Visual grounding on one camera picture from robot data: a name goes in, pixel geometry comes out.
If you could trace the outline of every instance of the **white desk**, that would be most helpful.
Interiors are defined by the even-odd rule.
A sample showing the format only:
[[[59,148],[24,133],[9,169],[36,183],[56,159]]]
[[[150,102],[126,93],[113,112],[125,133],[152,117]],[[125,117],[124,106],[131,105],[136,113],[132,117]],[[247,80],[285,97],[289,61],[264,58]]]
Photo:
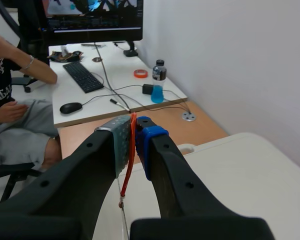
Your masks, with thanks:
[[[185,159],[226,207],[243,216],[265,219],[277,240],[300,240],[300,168],[271,143],[241,133],[195,147]],[[110,205],[102,206],[94,240],[105,233],[111,233],[108,240],[122,238],[117,201]],[[154,188],[141,163],[134,166],[124,210],[128,229],[137,219],[160,217]]]
[[[128,58],[123,54],[123,51],[114,46],[112,42],[98,43],[106,46],[100,48],[100,54],[103,58],[103,62],[106,68],[109,82],[113,89],[119,89],[130,85],[143,85],[152,84],[152,70],[148,68],[144,62],[138,57]],[[121,43],[120,47],[123,49],[129,49],[128,44]],[[90,72],[97,73],[105,79],[105,74],[102,68],[102,64],[92,61],[93,58],[98,57],[98,53],[93,47],[83,47],[80,44],[69,44],[67,46],[69,52],[81,51],[83,52],[83,59],[81,63]],[[49,47],[50,53],[52,51],[60,52],[60,46]],[[52,86],[52,103],[53,103],[53,118],[54,125],[57,128],[72,126],[76,124],[88,123],[105,118],[116,117],[127,112],[121,107],[114,105],[110,102],[110,99],[116,99],[121,103],[121,100],[117,96],[106,96],[97,98],[91,103],[83,106],[83,109],[74,112],[69,115],[63,115],[60,113],[60,107],[68,103],[86,103],[90,99],[96,96],[113,94],[108,89],[101,89],[91,93],[84,93],[84,91],[77,85],[72,77],[63,68],[64,63],[51,62],[50,67],[58,75],[58,82],[55,86]],[[134,71],[137,69],[147,70],[149,77],[145,79],[139,79],[134,77]],[[170,90],[176,93],[183,100],[187,100],[187,96],[174,84],[171,80],[167,79],[164,85],[165,90]],[[161,104],[155,104],[151,101],[151,96],[142,94],[142,88],[140,86],[128,87],[117,91],[119,94],[125,94],[149,109],[165,107],[176,104],[175,102],[163,102]],[[165,92],[164,97],[168,100],[176,101],[180,103],[178,97],[170,92]],[[138,103],[125,98],[131,110],[139,112],[145,110]]]

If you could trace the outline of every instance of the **monitor stand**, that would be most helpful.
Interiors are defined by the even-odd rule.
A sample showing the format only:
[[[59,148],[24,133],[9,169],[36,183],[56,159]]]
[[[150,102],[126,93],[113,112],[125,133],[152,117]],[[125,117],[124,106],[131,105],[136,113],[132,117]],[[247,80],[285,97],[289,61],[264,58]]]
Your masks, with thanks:
[[[133,41],[127,41],[127,43],[130,46],[130,50],[124,50],[124,55],[128,58],[137,57],[139,54],[135,50],[135,43]]]

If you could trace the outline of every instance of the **white wall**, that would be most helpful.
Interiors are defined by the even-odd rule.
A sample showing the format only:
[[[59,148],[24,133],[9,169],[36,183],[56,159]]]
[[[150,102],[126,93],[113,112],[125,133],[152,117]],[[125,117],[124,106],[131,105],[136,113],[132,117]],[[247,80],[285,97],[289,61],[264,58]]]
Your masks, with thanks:
[[[12,12],[11,16],[16,22],[18,22],[18,14],[16,12]],[[5,22],[5,20],[1,17],[1,15],[0,15],[0,35],[15,46],[17,46],[19,43],[18,36],[10,29],[10,27]]]
[[[228,133],[259,134],[300,165],[300,0],[145,0],[141,58]]]

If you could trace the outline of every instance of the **blue liquid flask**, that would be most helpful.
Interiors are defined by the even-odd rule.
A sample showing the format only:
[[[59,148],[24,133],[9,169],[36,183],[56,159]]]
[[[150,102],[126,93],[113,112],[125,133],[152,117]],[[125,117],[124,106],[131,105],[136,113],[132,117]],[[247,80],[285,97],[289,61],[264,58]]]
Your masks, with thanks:
[[[164,101],[164,84],[167,78],[167,69],[165,67],[165,61],[157,60],[156,66],[152,72],[153,78],[153,91],[151,100],[155,104],[160,104]]]

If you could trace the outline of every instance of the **black computer mouse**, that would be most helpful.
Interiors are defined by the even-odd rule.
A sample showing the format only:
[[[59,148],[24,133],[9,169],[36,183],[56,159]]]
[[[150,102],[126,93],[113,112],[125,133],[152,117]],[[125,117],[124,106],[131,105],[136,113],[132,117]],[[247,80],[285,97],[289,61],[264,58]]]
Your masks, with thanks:
[[[72,114],[76,111],[79,111],[82,109],[83,105],[79,102],[72,102],[72,103],[67,103],[60,107],[60,112],[62,114]]]

